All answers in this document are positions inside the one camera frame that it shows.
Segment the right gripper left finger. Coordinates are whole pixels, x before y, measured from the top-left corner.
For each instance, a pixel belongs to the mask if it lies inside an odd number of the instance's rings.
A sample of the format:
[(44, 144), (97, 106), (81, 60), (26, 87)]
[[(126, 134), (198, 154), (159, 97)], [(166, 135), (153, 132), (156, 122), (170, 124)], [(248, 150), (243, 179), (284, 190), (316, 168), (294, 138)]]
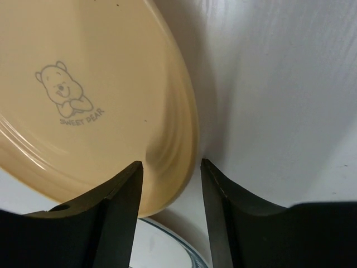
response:
[(143, 165), (48, 211), (1, 211), (2, 267), (128, 267)]

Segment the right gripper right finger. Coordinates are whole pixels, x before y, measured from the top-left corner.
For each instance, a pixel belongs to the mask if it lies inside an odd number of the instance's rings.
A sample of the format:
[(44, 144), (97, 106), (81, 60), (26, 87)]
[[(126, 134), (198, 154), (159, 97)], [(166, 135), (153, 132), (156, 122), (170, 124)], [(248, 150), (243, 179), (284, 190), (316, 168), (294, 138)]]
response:
[(356, 203), (271, 203), (201, 162), (214, 267), (355, 267)]

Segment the yellow orange plate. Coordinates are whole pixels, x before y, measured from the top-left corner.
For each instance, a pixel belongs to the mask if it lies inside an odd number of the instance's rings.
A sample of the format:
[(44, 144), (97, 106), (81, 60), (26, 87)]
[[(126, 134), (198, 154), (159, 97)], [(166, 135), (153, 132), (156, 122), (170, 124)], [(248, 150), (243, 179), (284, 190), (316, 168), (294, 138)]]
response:
[(152, 1), (1, 2), (1, 169), (58, 202), (144, 168), (138, 215), (192, 176), (199, 124)]

